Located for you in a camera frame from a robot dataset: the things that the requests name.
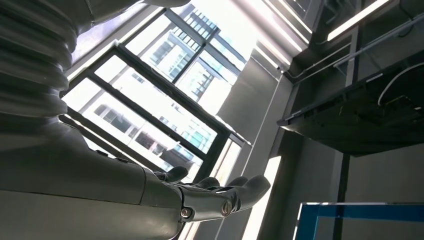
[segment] glass pane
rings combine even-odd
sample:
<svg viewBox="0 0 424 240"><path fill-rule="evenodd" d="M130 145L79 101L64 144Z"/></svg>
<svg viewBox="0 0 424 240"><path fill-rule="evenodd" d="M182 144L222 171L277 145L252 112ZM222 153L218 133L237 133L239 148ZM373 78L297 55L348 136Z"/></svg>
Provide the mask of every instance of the glass pane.
<svg viewBox="0 0 424 240"><path fill-rule="evenodd" d="M241 55L245 60L248 60L252 54L252 44L250 41L246 41L245 35L242 33L237 34L237 29L234 30L234 32L227 32L227 31L220 31L218 35L211 41L211 44L217 48L224 56L226 56L230 61L232 61L231 57L228 57L225 53L225 50L221 50L220 48L224 46L220 45L226 45L224 48L226 48L227 51L236 52Z"/></svg>
<svg viewBox="0 0 424 240"><path fill-rule="evenodd" d="M232 72L209 53L203 52L176 86L208 113L215 115L224 104L236 79Z"/></svg>
<svg viewBox="0 0 424 240"><path fill-rule="evenodd" d="M217 36L210 41L210 44L212 44L212 46L220 51L222 55L224 55L230 62L232 62L240 71L243 70L247 61L231 46L228 46L229 48L225 47L225 45L228 45L228 43L225 42L223 38Z"/></svg>
<svg viewBox="0 0 424 240"><path fill-rule="evenodd" d="M126 47L172 82L200 45L162 15Z"/></svg>
<svg viewBox="0 0 424 240"><path fill-rule="evenodd" d="M80 96L86 92L93 92L95 96L86 102L87 107L81 107ZM171 139L89 79L83 80L63 100L72 109L161 169L169 171L176 166L187 168L189 175L183 180L185 183L194 179L203 163L179 142Z"/></svg>
<svg viewBox="0 0 424 240"><path fill-rule="evenodd" d="M120 70L112 69L112 66L117 66ZM207 154L217 133L160 91L133 68L126 65L122 66L123 61L119 57L113 56L95 73L101 78L111 79L108 82L115 89ZM120 125L119 127L126 128L127 125Z"/></svg>
<svg viewBox="0 0 424 240"><path fill-rule="evenodd" d="M172 8L186 23L205 39L209 38L217 26L192 4Z"/></svg>
<svg viewBox="0 0 424 240"><path fill-rule="evenodd" d="M234 75L228 68L218 62L212 55L207 51L203 51L200 54L200 61L210 66L223 80L228 82L231 86L236 83L237 76Z"/></svg>

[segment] black panel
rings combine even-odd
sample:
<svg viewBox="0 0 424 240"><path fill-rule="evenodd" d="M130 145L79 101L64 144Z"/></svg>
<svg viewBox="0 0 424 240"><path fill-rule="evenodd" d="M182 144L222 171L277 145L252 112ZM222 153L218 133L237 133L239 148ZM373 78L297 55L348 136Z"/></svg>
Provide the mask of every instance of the black panel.
<svg viewBox="0 0 424 240"><path fill-rule="evenodd" d="M407 90L423 89L420 69L405 75L391 98L378 105L388 83L422 61L422 54L358 81L278 124L356 157L424 143L424 111L417 100L422 97L411 96L410 92L417 91Z"/></svg>

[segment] pipe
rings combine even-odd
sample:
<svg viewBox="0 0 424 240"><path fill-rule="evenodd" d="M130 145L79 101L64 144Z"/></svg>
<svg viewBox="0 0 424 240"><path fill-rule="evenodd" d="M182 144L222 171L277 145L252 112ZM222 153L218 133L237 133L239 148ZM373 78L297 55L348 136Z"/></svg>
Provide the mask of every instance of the pipe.
<svg viewBox="0 0 424 240"><path fill-rule="evenodd" d="M375 47L376 45L380 44L381 42L387 40L388 38L391 38L393 35L398 34L399 32L402 32L403 30L415 25L416 23L418 23L419 21L424 19L424 13L418 15L417 17L415 17L413 20L408 20L405 23L403 23L402 25L386 32L385 34L381 35L380 37L376 38L375 40L373 40L372 42L368 43L365 47L361 48L360 50L358 50L357 52L347 56L345 59L343 59L340 62L337 62L336 64L334 64L334 67L337 67L341 64L344 64L346 62L348 62L349 60L355 58L356 56L362 54L363 52L367 51L368 49Z"/></svg>
<svg viewBox="0 0 424 240"><path fill-rule="evenodd" d="M292 75L290 74L290 72L288 72L288 71L287 71L287 74L290 76L290 78L292 78L292 79L297 79L297 78L299 78L300 76L302 76L303 74L305 74L307 71L309 71L310 69L314 68L316 65L318 65L318 64L320 64L320 63L324 62L325 60L327 60L327 59L331 58L332 56L334 56L335 54L339 53L341 50L343 50L343 49L345 49L345 48L349 47L350 45L351 45L351 43L349 42L348 44L346 44L346 45L342 46L341 48L339 48L338 50L334 51L334 52L333 52L333 53L331 53L330 55L328 55L328 56L324 57L324 58L323 58L323 59L321 59L320 61L317 61L316 63L312 64L310 67L306 68L305 70L303 70L300 74L298 74L298 75L296 75L296 76L292 76Z"/></svg>
<svg viewBox="0 0 424 240"><path fill-rule="evenodd" d="M385 34L377 37L376 39L374 39L373 41L371 41L370 43L368 43L365 47L361 48L360 50L356 51L355 53L347 54L346 56L344 56L344 57L342 57L342 58L340 58L340 59L338 59L338 60L336 60L336 61L328 64L327 66L325 66L325 67L323 67L323 68L315 71L314 73L312 73L312 74L304 77L303 79L295 82L293 84L293 86L296 86L296 85L302 83L303 81L309 79L310 77L312 77L312 76L314 76L314 75L322 72L323 70L325 70L325 69L327 69L329 67L336 68L336 67L340 66L341 64L344 64L344 63L348 62L349 60L356 58L358 55L360 55L360 54L368 51L370 48L375 47L376 45L378 45L381 42L387 40L388 38L392 37L393 35L395 35L395 34L401 32L401 31L403 31L403 30L405 30L405 29L407 29L407 28L415 25L416 23L418 23L421 20L424 20L424 13L421 13L420 15L416 16L413 20L408 20L405 23L403 23L403 24L401 24L401 25L393 28L392 30L386 32Z"/></svg>

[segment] ceiling light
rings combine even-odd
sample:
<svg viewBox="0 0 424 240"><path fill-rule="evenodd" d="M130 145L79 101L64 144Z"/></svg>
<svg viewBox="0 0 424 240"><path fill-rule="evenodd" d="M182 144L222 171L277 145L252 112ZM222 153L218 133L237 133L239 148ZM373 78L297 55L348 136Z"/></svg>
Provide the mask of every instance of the ceiling light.
<svg viewBox="0 0 424 240"><path fill-rule="evenodd" d="M262 51L262 49L260 49L259 47L256 47L255 48L256 49L256 51L260 54L260 55L262 55L262 57L263 58L265 58L275 69L278 69L279 68L279 66L278 66L278 64L275 62L275 61L273 61L264 51Z"/></svg>
<svg viewBox="0 0 424 240"><path fill-rule="evenodd" d="M269 24L274 27L293 47L302 52L302 48L291 38L287 32L285 32L281 26L279 26L273 19L273 11L271 11L268 6L261 0L249 0L247 1L255 8L256 12L262 15L264 19L266 19Z"/></svg>
<svg viewBox="0 0 424 240"><path fill-rule="evenodd" d="M265 2L268 4L268 6L272 9L272 10L274 10L275 11L275 13L281 18L281 19L283 19L284 20L284 22L291 28L291 29L293 29L293 31L295 32L295 33L297 33L297 35L299 35L299 37L301 38L301 39L303 39L303 41L306 43L306 44L309 44L309 41L306 39L306 37L305 36L303 36L302 35L302 33L287 19L287 17L285 17L277 8L276 8L276 6L274 6L269 0L265 0Z"/></svg>
<svg viewBox="0 0 424 240"><path fill-rule="evenodd" d="M279 1L281 3L281 5L287 9L287 11L293 15L293 17L307 30L308 33L312 34L312 30L306 26L306 24L302 21L302 19L289 7L289 5L287 5L284 1L280 0Z"/></svg>
<svg viewBox="0 0 424 240"><path fill-rule="evenodd" d="M277 58L279 58L281 61L285 62L287 65L290 66L289 60L285 56L283 56L278 49L272 45L268 40L265 39L265 37L262 37L260 39L260 42L271 52L273 53Z"/></svg>
<svg viewBox="0 0 424 240"><path fill-rule="evenodd" d="M330 34L328 35L327 41L331 41L332 39L334 39L335 37L337 37L338 35L340 35L344 31L346 31L347 29L349 29L350 27L352 27L353 25L358 23L360 20L365 18L367 15L374 12L379 7L383 6L388 1L390 1L390 0L377 0L377 1L373 2L367 8L365 8L364 10L362 10L361 12L356 14L351 19L347 20L347 22L343 23L341 26L336 28L334 31L330 32Z"/></svg>

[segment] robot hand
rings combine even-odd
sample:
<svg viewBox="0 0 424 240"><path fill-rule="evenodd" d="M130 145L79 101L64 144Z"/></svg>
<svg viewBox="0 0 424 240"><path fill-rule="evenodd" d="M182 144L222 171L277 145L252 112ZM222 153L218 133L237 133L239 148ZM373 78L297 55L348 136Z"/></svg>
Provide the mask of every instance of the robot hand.
<svg viewBox="0 0 424 240"><path fill-rule="evenodd" d="M183 222L207 221L229 216L257 203L270 188L267 179L258 175L250 180L238 177L227 186L220 186L213 177L197 184L175 184L188 174L182 167L175 167L168 173L155 172L155 175L170 188L178 188L182 193L181 217Z"/></svg>

